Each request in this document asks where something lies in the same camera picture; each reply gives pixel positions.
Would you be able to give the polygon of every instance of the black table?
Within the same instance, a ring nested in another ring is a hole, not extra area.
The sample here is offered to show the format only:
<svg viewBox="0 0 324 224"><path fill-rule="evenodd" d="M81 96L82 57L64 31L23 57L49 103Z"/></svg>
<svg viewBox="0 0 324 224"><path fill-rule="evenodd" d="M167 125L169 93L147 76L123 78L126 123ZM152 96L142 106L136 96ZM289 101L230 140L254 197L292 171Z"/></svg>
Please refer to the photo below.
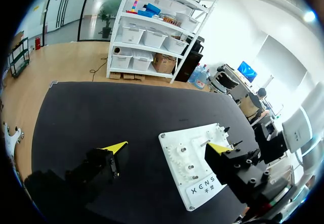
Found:
<svg viewBox="0 0 324 224"><path fill-rule="evenodd" d="M230 126L228 140L254 150L254 132L228 95L123 83L60 82L46 94L32 143L32 170L64 177L91 148L129 142L120 178L87 208L127 223L233 223L245 208L225 187L186 211L161 149L161 132L211 123Z"/></svg>

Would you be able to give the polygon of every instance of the glass wall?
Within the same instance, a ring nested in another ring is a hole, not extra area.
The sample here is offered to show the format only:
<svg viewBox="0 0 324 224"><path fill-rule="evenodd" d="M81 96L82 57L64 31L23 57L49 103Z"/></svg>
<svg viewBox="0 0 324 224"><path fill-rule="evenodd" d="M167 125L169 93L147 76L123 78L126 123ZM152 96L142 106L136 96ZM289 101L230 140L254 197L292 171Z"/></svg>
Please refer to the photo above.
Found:
<svg viewBox="0 0 324 224"><path fill-rule="evenodd" d="M77 41L85 0L50 0L45 21L45 44Z"/></svg>
<svg viewBox="0 0 324 224"><path fill-rule="evenodd" d="M31 47L36 37L43 46L80 40L110 41L121 1L36 0L17 33L24 31Z"/></svg>
<svg viewBox="0 0 324 224"><path fill-rule="evenodd" d="M80 40L110 41L112 28L122 0L87 0Z"/></svg>

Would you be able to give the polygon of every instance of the wooden floor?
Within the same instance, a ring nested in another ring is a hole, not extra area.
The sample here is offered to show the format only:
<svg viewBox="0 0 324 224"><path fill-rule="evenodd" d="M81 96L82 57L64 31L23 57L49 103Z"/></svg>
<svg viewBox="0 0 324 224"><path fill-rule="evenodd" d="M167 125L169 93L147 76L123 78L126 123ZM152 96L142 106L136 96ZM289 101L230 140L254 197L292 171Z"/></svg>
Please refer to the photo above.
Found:
<svg viewBox="0 0 324 224"><path fill-rule="evenodd" d="M89 70L97 70L105 62L101 58L107 57L108 48L108 42L96 41L54 44L32 52L30 64L17 79L8 73L5 79L7 86L2 96L3 120L10 126L11 134L15 126L25 133L24 139L15 149L16 163L23 179L31 174L34 127L50 83L53 80L91 81ZM144 82L107 79L106 68L106 65L101 67L94 81L197 89L189 83L175 81L169 84L170 79L153 76L146 76Z"/></svg>

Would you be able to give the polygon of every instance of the red fire extinguisher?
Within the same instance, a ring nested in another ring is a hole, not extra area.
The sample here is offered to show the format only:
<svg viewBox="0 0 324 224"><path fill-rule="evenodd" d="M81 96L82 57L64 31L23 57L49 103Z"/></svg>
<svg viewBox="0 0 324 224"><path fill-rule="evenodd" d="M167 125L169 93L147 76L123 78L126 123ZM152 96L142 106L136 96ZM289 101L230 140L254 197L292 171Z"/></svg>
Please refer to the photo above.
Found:
<svg viewBox="0 0 324 224"><path fill-rule="evenodd" d="M40 37L35 38L35 48L36 48L36 50L39 50L41 48L41 38Z"/></svg>

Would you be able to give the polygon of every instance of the blue box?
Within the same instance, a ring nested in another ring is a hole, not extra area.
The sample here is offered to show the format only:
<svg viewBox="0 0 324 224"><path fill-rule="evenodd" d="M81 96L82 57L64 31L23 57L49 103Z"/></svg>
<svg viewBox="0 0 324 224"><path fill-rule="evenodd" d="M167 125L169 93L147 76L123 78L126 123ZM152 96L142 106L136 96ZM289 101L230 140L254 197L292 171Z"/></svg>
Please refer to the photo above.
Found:
<svg viewBox="0 0 324 224"><path fill-rule="evenodd" d="M151 18L154 15L153 13L150 13L150 12L147 12L147 11L141 11L141 10L139 10L137 12L137 14L141 15L141 16L149 17L149 18Z"/></svg>
<svg viewBox="0 0 324 224"><path fill-rule="evenodd" d="M153 14L159 14L161 9L157 8L156 6L152 5L151 3L146 5L146 11L152 12Z"/></svg>

